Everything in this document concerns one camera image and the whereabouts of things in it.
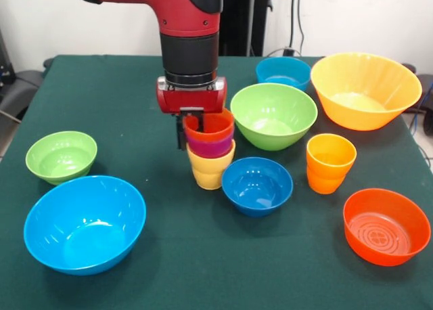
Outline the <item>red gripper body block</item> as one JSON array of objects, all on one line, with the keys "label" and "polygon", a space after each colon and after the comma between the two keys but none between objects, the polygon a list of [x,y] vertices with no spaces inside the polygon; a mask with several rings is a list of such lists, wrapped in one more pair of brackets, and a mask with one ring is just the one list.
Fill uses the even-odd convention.
[{"label": "red gripper body block", "polygon": [[227,80],[218,76],[210,86],[182,88],[171,85],[164,76],[156,82],[156,98],[163,113],[180,114],[186,111],[219,113],[227,97]]}]

